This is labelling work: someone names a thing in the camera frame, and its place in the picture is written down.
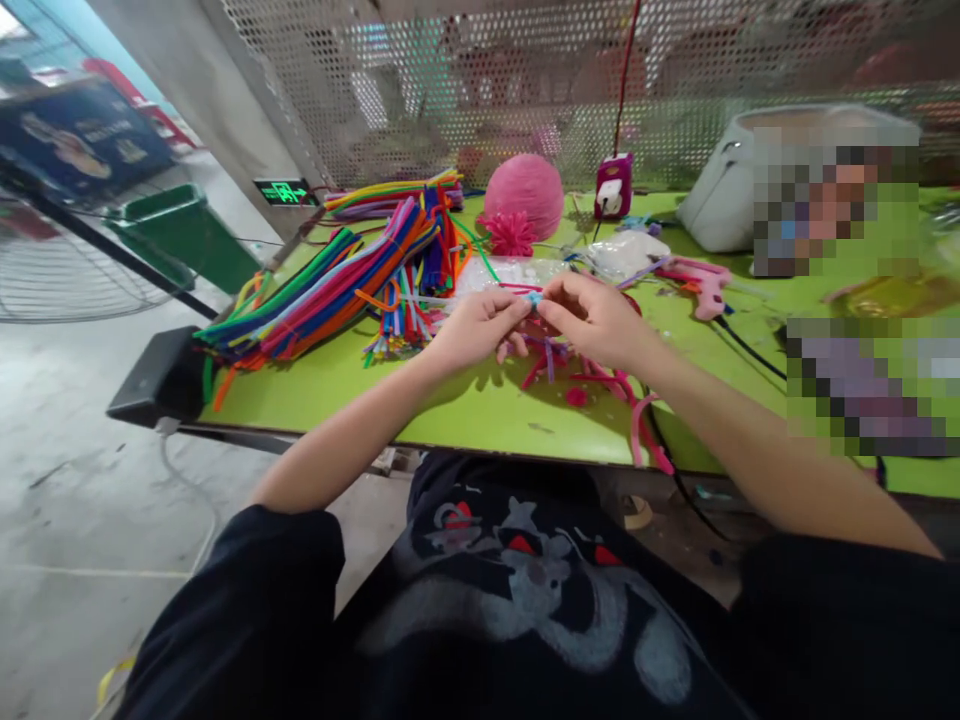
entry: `pink glue gun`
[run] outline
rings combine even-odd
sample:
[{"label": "pink glue gun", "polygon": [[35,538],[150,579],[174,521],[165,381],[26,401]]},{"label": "pink glue gun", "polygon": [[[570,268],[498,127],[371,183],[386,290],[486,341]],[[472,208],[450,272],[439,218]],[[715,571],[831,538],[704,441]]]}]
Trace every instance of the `pink glue gun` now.
[{"label": "pink glue gun", "polygon": [[672,280],[694,283],[700,288],[697,309],[693,313],[697,320],[710,322],[723,314],[726,307],[723,288],[732,279],[727,268],[690,258],[673,257],[663,268],[658,269],[656,274]]}]

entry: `person's left hand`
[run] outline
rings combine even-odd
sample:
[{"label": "person's left hand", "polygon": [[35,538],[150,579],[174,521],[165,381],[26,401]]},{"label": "person's left hand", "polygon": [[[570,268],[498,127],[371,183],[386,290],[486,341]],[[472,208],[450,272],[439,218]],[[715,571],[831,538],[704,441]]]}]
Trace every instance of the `person's left hand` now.
[{"label": "person's left hand", "polygon": [[436,363],[439,372],[455,373],[485,360],[496,350],[497,362],[507,356],[507,343],[520,357],[528,354],[517,326],[530,314],[526,298],[506,290],[484,290],[461,300],[421,357]]}]

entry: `pink pom pom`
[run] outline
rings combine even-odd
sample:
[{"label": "pink pom pom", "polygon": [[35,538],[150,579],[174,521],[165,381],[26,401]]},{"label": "pink pom pom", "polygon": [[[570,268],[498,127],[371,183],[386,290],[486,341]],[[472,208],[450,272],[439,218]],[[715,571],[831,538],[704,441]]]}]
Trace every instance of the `pink pom pom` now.
[{"label": "pink pom pom", "polygon": [[573,407],[583,407],[587,404],[587,391],[583,388],[570,388],[567,390],[567,404]]},{"label": "pink pom pom", "polygon": [[480,217],[477,222],[490,233],[491,251],[494,255],[533,256],[533,243],[537,242],[538,238],[525,212],[510,215],[500,213],[489,219]]},{"label": "pink pom pom", "polygon": [[493,234],[497,255],[529,257],[530,247],[553,235],[563,219],[560,173],[539,155],[516,155],[487,184],[481,224]]}]

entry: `red chair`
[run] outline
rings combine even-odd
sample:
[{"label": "red chair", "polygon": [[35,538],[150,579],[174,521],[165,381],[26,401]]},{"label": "red chair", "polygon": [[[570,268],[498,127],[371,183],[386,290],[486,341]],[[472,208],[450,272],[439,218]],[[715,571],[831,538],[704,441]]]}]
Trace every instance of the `red chair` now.
[{"label": "red chair", "polygon": [[88,73],[105,77],[120,91],[120,94],[127,99],[127,102],[130,103],[134,110],[145,116],[153,122],[154,125],[160,125],[165,128],[166,134],[160,132],[160,135],[169,145],[173,146],[183,143],[194,149],[198,147],[197,144],[170,119],[170,116],[167,115],[159,105],[147,100],[143,96],[143,93],[137,90],[137,88],[133,86],[133,83],[127,79],[127,76],[120,72],[112,62],[101,60],[100,58],[87,58],[83,61],[83,69]]}]

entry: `poster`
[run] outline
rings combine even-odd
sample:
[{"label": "poster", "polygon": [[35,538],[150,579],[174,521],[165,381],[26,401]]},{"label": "poster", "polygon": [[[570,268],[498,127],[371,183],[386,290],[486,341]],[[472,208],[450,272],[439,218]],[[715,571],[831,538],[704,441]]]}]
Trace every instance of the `poster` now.
[{"label": "poster", "polygon": [[106,80],[0,102],[0,152],[62,200],[106,200],[171,167],[170,147]]}]

